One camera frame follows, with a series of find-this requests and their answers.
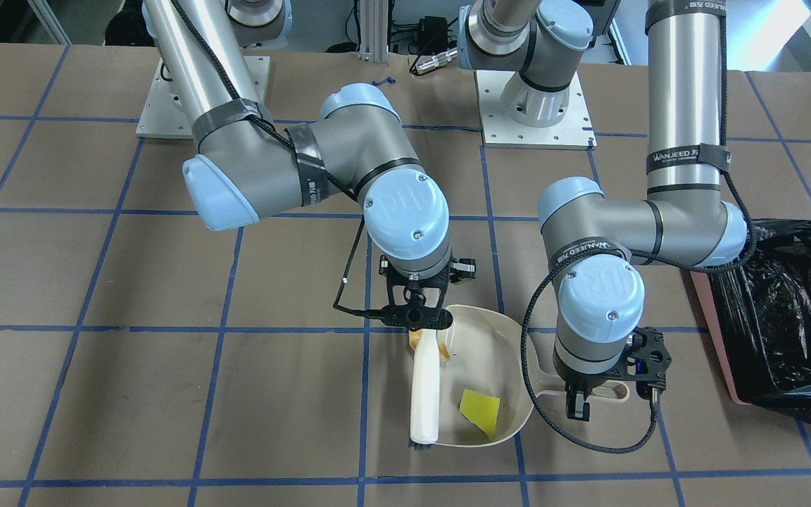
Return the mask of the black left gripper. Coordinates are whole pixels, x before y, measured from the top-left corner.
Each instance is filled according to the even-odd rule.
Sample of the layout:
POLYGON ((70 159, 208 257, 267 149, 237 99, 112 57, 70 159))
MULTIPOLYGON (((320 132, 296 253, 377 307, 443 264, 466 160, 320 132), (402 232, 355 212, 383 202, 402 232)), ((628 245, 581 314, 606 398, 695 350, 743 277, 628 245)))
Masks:
POLYGON ((589 396, 604 389, 608 381, 635 383, 637 394, 660 410, 660 397, 667 388, 667 369, 672 357, 665 338, 654 327, 637 327, 620 342, 622 350, 604 361, 587 361, 574 356, 556 337, 553 360, 557 374, 565 382, 566 415, 572 420, 589 421, 589 396))

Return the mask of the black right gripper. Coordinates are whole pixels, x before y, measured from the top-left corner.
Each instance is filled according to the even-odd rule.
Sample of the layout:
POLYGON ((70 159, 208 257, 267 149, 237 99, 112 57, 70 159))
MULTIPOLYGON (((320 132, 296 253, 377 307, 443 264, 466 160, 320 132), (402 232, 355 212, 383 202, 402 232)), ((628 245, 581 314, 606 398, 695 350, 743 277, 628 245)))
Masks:
POLYGON ((448 285, 474 279, 476 260, 454 258, 440 273, 426 279, 405 276, 397 272, 386 256, 380 257, 379 274, 386 277, 389 305, 379 310, 379 320, 390 327, 407 330, 447 330, 453 324, 453 315, 442 308, 448 285))

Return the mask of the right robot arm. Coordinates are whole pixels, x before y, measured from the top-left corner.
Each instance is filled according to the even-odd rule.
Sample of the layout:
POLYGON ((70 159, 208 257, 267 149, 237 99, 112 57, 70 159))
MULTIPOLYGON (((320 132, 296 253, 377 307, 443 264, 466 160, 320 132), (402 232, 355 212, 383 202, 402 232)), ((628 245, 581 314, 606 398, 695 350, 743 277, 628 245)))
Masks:
POLYGON ((379 87, 348 84, 313 124, 280 131, 261 102, 230 16, 218 1, 145 1, 144 17, 170 72, 196 155, 182 167, 194 208, 213 230, 344 194, 381 253, 387 305, 346 313, 406 330, 446 330, 451 283, 476 263, 453 255, 450 212, 400 115, 379 87))

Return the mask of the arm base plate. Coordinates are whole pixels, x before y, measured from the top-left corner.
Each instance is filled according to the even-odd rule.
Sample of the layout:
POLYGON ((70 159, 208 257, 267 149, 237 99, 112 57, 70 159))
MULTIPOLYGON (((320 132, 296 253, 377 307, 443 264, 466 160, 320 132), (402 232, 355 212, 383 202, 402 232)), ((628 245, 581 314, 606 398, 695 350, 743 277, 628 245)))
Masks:
POLYGON ((165 80, 170 72, 162 70, 163 61, 155 67, 144 109, 139 116, 137 136, 149 139, 191 140, 193 138, 193 113, 200 115, 227 101, 230 96, 219 81, 187 82, 178 77, 165 80), (183 100, 194 91, 205 91, 205 99, 194 99, 192 109, 183 100))
POLYGON ((579 76, 567 89, 532 89, 515 72, 475 72, 487 147, 592 150, 596 138, 579 76))

